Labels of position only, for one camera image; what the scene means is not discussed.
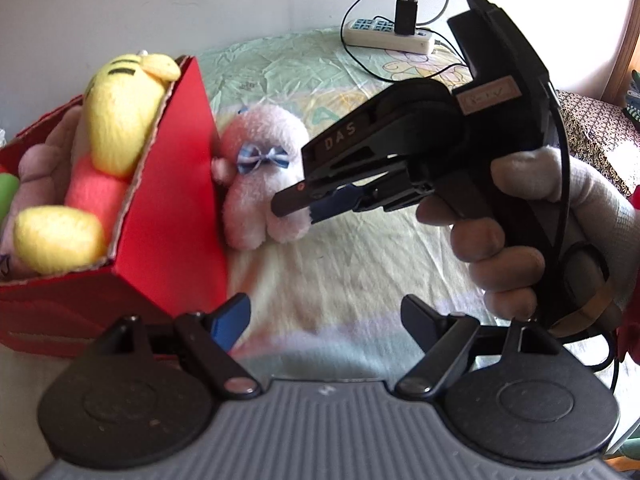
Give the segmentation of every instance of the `gray ribbed base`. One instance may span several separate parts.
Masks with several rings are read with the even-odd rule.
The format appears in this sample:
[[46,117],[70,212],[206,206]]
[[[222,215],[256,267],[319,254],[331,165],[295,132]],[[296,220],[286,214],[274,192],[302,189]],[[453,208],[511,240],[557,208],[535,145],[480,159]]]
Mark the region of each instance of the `gray ribbed base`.
[[463,447],[433,407],[391,396],[379,381],[274,381],[227,402],[188,448],[124,472],[54,463],[41,480],[606,480],[593,460],[558,471],[491,462]]

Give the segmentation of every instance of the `blue bow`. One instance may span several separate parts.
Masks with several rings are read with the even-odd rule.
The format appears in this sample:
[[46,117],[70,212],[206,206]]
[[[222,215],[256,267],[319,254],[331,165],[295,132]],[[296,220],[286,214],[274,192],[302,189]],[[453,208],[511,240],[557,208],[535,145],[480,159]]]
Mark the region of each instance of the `blue bow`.
[[257,170],[263,162],[270,162],[286,170],[289,167],[289,153],[282,146],[273,146],[267,153],[261,152],[255,144],[246,142],[238,153],[238,172],[242,175]]

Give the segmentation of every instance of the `red box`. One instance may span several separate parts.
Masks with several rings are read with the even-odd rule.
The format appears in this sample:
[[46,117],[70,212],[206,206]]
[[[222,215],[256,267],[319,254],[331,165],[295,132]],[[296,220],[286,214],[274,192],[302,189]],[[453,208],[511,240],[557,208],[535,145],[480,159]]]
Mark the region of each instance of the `red box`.
[[[218,138],[198,63],[185,57],[143,153],[107,262],[92,270],[0,285],[0,344],[75,356],[115,319],[140,314],[168,322],[210,312],[226,300],[220,208],[210,177]],[[22,154],[44,142],[77,97],[42,117],[0,150],[17,174]]]

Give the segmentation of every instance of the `brown patterned fabric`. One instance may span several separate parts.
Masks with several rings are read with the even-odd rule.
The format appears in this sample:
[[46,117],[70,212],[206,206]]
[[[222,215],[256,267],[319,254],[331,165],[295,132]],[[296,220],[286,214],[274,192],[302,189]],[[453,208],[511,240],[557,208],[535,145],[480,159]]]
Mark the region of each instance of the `brown patterned fabric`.
[[632,183],[619,176],[607,153],[627,140],[640,146],[640,136],[633,123],[622,108],[597,99],[563,91],[558,91],[558,97],[571,154],[596,168],[622,195],[630,196]]

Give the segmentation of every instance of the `hand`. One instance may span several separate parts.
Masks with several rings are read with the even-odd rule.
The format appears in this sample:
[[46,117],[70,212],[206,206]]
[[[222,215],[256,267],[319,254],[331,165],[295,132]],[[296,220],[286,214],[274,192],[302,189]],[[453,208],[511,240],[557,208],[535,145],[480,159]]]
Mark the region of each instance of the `hand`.
[[[560,153],[540,148],[494,160],[491,173],[504,193],[526,200],[558,202],[561,192]],[[614,300],[626,306],[640,265],[640,215],[596,169],[571,159],[572,211],[584,234],[605,257],[614,286]],[[419,222],[453,225],[451,247],[469,263],[473,282],[484,289],[484,304],[504,319],[529,319],[536,308],[531,286],[545,270],[542,254],[531,247],[505,247],[504,231],[491,218],[460,219],[435,195],[422,200]]]

